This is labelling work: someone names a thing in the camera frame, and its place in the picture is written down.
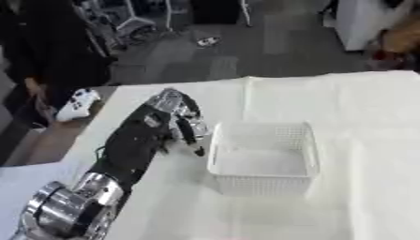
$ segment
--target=white game controller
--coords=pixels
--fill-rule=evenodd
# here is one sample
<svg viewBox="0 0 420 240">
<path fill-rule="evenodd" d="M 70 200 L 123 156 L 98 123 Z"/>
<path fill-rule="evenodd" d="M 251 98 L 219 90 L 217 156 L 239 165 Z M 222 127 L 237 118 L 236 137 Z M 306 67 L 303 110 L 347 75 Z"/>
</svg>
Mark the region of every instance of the white game controller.
<svg viewBox="0 0 420 240">
<path fill-rule="evenodd" d="M 83 88 L 74 92 L 66 105 L 58 112 L 55 119 L 58 122 L 67 122 L 76 118 L 90 115 L 89 109 L 95 101 L 100 100 L 97 91 Z"/>
</svg>

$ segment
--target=white cabinet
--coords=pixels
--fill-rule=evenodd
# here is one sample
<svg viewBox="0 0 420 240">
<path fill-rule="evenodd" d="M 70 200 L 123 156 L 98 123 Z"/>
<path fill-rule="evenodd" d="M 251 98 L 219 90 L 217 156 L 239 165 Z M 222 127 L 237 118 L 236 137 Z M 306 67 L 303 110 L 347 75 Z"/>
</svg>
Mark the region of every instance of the white cabinet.
<svg viewBox="0 0 420 240">
<path fill-rule="evenodd" d="M 363 50 L 381 30 L 407 16 L 413 0 L 406 0 L 396 9 L 386 7 L 382 0 L 340 0 L 336 30 L 347 51 Z"/>
</svg>

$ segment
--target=person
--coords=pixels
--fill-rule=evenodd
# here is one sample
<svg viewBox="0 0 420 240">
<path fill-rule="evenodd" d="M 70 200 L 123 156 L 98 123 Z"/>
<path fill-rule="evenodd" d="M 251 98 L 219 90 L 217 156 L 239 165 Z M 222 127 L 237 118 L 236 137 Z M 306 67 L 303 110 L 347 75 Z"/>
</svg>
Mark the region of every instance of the person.
<svg viewBox="0 0 420 240">
<path fill-rule="evenodd" d="M 106 83 L 112 60 L 98 43 L 70 0 L 0 0 L 0 45 L 18 98 L 59 109 L 75 90 Z"/>
</svg>

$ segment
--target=white plastic basket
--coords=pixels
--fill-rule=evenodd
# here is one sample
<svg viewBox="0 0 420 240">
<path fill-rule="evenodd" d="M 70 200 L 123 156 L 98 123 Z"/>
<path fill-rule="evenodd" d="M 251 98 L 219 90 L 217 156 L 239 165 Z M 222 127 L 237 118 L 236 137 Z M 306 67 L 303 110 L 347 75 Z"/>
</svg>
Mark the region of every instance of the white plastic basket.
<svg viewBox="0 0 420 240">
<path fill-rule="evenodd" d="M 307 123 L 218 124 L 207 169 L 223 194 L 305 193 L 319 172 L 312 129 Z"/>
</svg>

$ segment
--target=chair leg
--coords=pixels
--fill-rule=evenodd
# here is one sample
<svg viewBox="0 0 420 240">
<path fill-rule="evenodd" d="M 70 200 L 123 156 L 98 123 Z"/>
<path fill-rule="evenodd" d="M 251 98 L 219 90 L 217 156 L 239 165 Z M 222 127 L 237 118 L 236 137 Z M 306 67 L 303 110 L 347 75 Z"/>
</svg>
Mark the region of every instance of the chair leg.
<svg viewBox="0 0 420 240">
<path fill-rule="evenodd" d="M 171 3 L 171 0 L 165 0 L 165 5 L 166 5 L 166 29 L 168 31 L 172 31 L 173 27 L 172 27 L 172 19 L 173 19 L 173 6 Z"/>
<path fill-rule="evenodd" d="M 246 3 L 247 0 L 241 0 L 241 9 L 245 16 L 245 21 L 247 22 L 247 26 L 252 26 L 251 23 L 251 16 L 249 14 L 249 4 Z"/>
</svg>

